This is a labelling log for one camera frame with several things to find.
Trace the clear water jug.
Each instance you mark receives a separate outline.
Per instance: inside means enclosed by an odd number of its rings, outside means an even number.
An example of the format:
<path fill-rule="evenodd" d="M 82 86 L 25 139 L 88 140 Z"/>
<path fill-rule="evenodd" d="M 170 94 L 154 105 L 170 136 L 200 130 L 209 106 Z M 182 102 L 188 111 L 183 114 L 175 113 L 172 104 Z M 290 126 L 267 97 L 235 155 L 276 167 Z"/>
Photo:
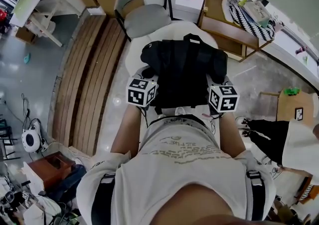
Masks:
<path fill-rule="evenodd" d="M 48 21 L 48 18 L 45 15 L 34 15 L 34 18 L 41 23 L 50 34 L 53 34 L 56 27 L 55 22 L 51 20 Z M 33 22 L 30 23 L 30 26 L 32 27 L 33 33 L 38 37 L 47 37 L 47 35 L 45 35 Z"/>

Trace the person's right forearm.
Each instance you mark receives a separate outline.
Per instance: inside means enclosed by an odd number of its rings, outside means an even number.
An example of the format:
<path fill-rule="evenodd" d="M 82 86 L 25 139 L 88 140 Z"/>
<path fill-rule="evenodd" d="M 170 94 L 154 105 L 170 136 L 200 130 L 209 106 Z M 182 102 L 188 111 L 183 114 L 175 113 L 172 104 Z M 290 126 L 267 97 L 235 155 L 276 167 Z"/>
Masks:
<path fill-rule="evenodd" d="M 235 158 L 246 150 L 232 113 L 225 113 L 219 119 L 219 131 L 220 148 L 224 153 Z"/>

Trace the dark blue clothing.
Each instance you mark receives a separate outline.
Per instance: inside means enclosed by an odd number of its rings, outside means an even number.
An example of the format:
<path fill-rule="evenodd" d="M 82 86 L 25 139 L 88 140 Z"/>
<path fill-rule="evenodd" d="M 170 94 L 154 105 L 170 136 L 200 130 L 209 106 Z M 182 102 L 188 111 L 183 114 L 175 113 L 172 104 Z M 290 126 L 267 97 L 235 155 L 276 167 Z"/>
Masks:
<path fill-rule="evenodd" d="M 72 166 L 71 173 L 51 189 L 47 196 L 56 202 L 68 203 L 76 196 L 76 189 L 86 174 L 86 169 L 83 165 L 76 164 Z"/>

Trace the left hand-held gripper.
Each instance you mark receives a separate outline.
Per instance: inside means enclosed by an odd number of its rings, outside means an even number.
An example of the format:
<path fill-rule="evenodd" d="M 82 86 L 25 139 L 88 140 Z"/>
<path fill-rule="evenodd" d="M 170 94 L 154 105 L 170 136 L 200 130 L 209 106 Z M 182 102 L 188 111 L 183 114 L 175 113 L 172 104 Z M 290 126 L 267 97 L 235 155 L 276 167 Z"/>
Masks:
<path fill-rule="evenodd" d="M 139 107 L 148 107 L 155 99 L 158 76 L 150 66 L 140 68 L 130 77 L 126 86 L 126 102 Z"/>

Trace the wooden shelf rack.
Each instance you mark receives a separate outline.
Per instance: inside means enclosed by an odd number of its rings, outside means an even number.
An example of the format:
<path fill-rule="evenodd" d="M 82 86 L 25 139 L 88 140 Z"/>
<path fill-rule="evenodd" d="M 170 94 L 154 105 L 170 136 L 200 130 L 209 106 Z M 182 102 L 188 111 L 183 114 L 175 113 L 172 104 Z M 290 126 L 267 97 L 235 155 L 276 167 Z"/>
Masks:
<path fill-rule="evenodd" d="M 226 20 L 222 4 L 227 0 L 203 0 L 197 26 L 209 33 L 228 56 L 242 62 L 272 43 Z"/>

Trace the brown cardboard box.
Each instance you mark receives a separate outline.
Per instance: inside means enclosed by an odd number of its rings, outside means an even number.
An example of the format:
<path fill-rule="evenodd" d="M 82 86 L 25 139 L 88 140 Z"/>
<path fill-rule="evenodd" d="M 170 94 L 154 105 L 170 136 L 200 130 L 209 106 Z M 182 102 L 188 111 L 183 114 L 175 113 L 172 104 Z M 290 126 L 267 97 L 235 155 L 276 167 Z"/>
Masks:
<path fill-rule="evenodd" d="M 15 37 L 29 44 L 33 44 L 36 41 L 36 35 L 29 29 L 27 29 L 25 26 L 18 28 L 18 30 L 15 33 Z"/>

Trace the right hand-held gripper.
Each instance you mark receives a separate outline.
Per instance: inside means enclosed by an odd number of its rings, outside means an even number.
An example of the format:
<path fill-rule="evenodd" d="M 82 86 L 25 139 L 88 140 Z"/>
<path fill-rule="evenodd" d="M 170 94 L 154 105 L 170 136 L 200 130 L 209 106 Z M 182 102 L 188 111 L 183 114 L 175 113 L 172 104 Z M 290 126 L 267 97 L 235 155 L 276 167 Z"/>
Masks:
<path fill-rule="evenodd" d="M 213 82 L 206 76 L 208 84 L 208 102 L 218 113 L 235 112 L 239 103 L 240 94 L 237 87 L 226 77 L 221 84 Z"/>

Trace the wooden slat platform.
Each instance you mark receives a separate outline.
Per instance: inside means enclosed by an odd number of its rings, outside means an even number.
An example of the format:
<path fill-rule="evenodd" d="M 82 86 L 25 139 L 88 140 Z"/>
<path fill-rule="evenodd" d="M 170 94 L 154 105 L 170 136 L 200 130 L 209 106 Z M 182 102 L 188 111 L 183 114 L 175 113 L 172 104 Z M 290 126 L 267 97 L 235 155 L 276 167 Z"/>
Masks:
<path fill-rule="evenodd" d="M 116 19 L 88 16 L 71 46 L 58 87 L 52 137 L 94 156 L 112 81 L 127 38 Z"/>

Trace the black backpack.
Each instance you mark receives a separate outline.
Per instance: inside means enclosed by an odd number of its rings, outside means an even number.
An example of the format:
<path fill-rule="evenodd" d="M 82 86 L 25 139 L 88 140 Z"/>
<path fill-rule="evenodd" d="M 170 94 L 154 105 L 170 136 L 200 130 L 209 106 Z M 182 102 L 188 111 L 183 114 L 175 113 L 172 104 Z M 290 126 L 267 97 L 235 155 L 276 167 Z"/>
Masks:
<path fill-rule="evenodd" d="M 151 106 L 157 114 L 162 114 L 164 109 L 207 105 L 207 77 L 214 83 L 223 83 L 227 59 L 224 51 L 191 33 L 183 40 L 147 44 L 142 49 L 141 61 L 158 76 L 158 93 Z"/>

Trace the round wooden coffee table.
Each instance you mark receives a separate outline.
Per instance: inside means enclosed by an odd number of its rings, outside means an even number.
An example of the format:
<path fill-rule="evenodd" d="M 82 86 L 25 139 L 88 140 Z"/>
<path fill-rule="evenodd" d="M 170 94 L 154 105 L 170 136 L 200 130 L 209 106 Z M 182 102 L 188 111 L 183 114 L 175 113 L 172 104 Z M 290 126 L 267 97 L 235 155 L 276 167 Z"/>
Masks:
<path fill-rule="evenodd" d="M 319 96 L 316 93 L 309 94 L 300 91 L 295 96 L 287 96 L 282 90 L 280 93 L 260 92 L 260 94 L 277 97 L 277 121 L 295 119 L 295 108 L 303 107 L 304 114 L 301 122 L 311 126 L 319 113 Z"/>

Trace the person's left forearm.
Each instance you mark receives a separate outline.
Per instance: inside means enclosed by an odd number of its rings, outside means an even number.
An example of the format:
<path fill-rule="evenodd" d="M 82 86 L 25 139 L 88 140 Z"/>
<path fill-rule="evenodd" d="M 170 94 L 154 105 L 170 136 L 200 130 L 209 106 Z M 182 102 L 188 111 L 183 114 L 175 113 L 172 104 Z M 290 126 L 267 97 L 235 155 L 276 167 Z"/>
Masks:
<path fill-rule="evenodd" d="M 135 157 L 139 150 L 141 111 L 137 106 L 129 104 L 124 112 L 120 127 L 111 147 L 111 153 L 126 154 Z"/>

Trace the black white zigzag cushion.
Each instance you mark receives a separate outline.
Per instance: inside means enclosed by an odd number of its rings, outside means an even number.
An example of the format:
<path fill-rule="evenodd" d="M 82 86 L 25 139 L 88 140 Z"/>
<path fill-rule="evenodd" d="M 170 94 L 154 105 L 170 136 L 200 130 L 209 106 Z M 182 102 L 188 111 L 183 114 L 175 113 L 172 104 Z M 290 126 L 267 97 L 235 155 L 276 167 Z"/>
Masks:
<path fill-rule="evenodd" d="M 275 38 L 274 20 L 270 19 L 265 27 L 249 18 L 248 14 L 236 3 L 235 0 L 222 0 L 222 11 L 227 22 L 242 27 L 246 32 L 264 41 Z"/>

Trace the pale green mat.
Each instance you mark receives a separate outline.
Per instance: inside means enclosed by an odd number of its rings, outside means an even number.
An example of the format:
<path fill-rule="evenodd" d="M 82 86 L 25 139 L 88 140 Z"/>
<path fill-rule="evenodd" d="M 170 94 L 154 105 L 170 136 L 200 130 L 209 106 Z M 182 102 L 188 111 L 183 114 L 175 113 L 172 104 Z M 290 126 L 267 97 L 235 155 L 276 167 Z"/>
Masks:
<path fill-rule="evenodd" d="M 29 4 L 31 2 L 32 0 L 18 0 L 12 13 L 16 13 L 16 14 L 24 13 L 24 11 L 28 9 Z"/>

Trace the translucent plastic case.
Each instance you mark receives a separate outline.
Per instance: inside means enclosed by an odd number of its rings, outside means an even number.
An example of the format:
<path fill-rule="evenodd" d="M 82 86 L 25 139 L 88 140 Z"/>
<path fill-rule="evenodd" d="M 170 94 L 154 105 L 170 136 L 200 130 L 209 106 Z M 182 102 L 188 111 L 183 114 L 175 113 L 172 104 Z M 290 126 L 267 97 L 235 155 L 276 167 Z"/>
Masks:
<path fill-rule="evenodd" d="M 256 23 L 261 24 L 271 19 L 270 13 L 260 1 L 247 1 L 243 8 Z"/>

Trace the red-brown wooden box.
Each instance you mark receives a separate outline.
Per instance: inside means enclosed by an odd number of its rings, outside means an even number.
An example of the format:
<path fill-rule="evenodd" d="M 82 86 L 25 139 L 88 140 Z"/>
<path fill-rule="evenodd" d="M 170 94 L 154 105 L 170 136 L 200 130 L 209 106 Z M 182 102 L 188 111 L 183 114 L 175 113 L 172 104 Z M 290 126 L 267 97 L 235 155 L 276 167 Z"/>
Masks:
<path fill-rule="evenodd" d="M 74 161 L 58 151 L 36 161 L 25 163 L 24 171 L 28 180 L 38 187 L 39 191 L 44 191 L 64 180 L 71 173 L 74 165 Z"/>

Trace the person's torso in white shirt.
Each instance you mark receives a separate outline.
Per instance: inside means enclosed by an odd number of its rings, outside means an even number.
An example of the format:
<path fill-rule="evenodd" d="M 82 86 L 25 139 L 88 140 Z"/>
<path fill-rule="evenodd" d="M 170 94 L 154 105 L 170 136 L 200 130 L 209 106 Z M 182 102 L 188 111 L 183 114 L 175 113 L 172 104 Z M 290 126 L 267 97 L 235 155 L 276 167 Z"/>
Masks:
<path fill-rule="evenodd" d="M 76 200 L 87 225 L 150 225 L 180 189 L 200 185 L 215 191 L 233 214 L 263 220 L 276 195 L 264 165 L 246 150 L 232 158 L 212 132 L 184 118 L 152 123 L 135 157 L 108 153 L 81 179 Z"/>

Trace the white round tracking device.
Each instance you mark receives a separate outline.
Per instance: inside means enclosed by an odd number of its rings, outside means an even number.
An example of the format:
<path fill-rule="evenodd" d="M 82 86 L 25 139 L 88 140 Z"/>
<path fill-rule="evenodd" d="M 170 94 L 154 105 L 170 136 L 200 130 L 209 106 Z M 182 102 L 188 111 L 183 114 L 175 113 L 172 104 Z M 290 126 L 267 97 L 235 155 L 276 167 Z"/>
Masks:
<path fill-rule="evenodd" d="M 41 149 L 42 136 L 39 119 L 35 118 L 27 130 L 23 129 L 21 139 L 26 152 L 35 153 Z"/>

